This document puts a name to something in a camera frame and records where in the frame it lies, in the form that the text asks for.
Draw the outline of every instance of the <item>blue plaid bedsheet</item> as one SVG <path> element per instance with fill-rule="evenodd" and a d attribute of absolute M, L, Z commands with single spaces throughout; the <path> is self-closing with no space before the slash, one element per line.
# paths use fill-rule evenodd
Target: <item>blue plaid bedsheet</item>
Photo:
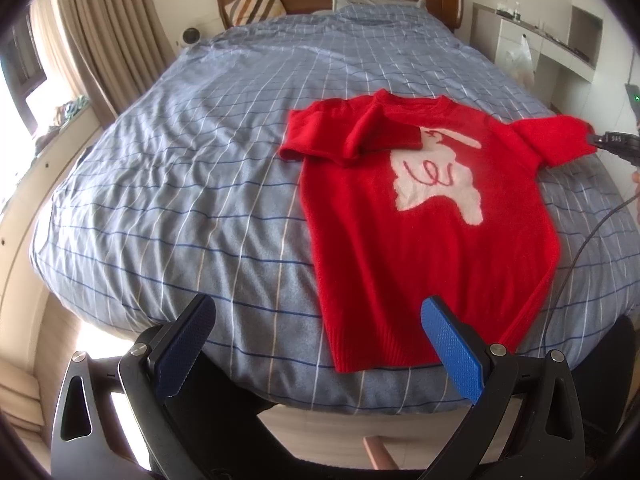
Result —
<path fill-rule="evenodd" d="M 196 292 L 216 300 L 204 351 L 236 383 L 284 404 L 434 412 L 463 401 L 439 365 L 337 374 L 322 330 L 300 164 L 276 152 L 287 111 L 380 88 L 446 94 L 503 121 L 549 111 L 423 10 L 351 6 L 226 31 L 184 52 L 58 187 L 34 268 L 83 319 L 135 338 Z M 621 199 L 596 156 L 540 172 L 558 229 L 554 290 Z M 520 345 L 571 366 L 640 300 L 640 235 L 624 210 L 584 251 L 557 308 Z"/>

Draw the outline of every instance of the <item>white dog design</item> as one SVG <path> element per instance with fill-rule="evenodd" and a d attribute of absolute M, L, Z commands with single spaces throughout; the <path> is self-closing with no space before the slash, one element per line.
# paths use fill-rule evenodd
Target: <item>white dog design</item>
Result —
<path fill-rule="evenodd" d="M 391 168 L 396 174 L 394 189 L 398 211 L 419 206 L 433 196 L 446 196 L 460 209 L 469 225 L 482 223 L 480 193 L 474 187 L 471 170 L 456 162 L 456 152 L 441 144 L 448 136 L 472 148 L 482 145 L 475 139 L 445 128 L 420 128 L 421 150 L 392 150 Z"/>

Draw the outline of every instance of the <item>red sweater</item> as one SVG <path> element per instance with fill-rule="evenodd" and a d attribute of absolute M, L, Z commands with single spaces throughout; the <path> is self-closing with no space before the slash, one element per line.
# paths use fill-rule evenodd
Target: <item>red sweater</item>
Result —
<path fill-rule="evenodd" d="M 590 126 L 511 124 L 441 96 L 328 99 L 292 111 L 283 158 L 304 158 L 301 200 L 322 319 L 339 372 L 437 362 L 422 301 L 444 299 L 510 351 L 550 287 L 558 236 L 542 165 L 594 153 Z"/>

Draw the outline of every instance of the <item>blue textured pad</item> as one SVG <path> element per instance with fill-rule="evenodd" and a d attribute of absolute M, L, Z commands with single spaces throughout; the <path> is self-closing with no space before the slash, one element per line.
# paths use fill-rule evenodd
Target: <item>blue textured pad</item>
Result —
<path fill-rule="evenodd" d="M 422 302 L 422 329 L 461 396 L 477 402 L 484 388 L 482 366 L 432 298 Z"/>
<path fill-rule="evenodd" d="M 216 304 L 206 296 L 156 363 L 154 391 L 161 402 L 180 391 L 215 322 Z"/>

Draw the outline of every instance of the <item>plastic bag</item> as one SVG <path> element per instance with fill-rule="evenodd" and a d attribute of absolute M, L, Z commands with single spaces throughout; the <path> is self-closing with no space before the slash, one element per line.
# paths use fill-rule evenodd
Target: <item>plastic bag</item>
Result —
<path fill-rule="evenodd" d="M 531 90 L 534 85 L 533 60 L 529 41 L 524 34 L 520 38 L 520 47 L 508 51 L 507 58 L 510 61 L 507 73 L 524 89 Z"/>

